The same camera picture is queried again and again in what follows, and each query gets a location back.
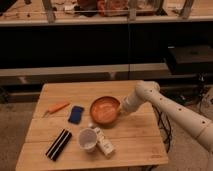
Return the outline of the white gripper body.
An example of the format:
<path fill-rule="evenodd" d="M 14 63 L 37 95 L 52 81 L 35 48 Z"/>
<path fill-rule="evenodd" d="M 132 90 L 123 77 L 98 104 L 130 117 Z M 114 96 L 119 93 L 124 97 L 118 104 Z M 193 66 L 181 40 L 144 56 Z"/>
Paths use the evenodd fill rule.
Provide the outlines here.
<path fill-rule="evenodd" d="M 128 95 L 122 100 L 119 107 L 119 113 L 121 115 L 129 115 L 133 112 L 136 112 L 141 104 L 142 100 L 137 95 Z"/>

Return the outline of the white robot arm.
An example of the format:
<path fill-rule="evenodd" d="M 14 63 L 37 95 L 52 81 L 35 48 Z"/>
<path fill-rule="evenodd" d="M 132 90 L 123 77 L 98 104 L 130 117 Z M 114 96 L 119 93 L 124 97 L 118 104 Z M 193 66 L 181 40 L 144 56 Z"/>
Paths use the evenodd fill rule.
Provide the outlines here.
<path fill-rule="evenodd" d="M 162 95 L 155 81 L 138 81 L 133 91 L 122 100 L 120 111 L 128 115 L 146 102 L 169 116 L 207 151 L 213 149 L 213 121 Z"/>

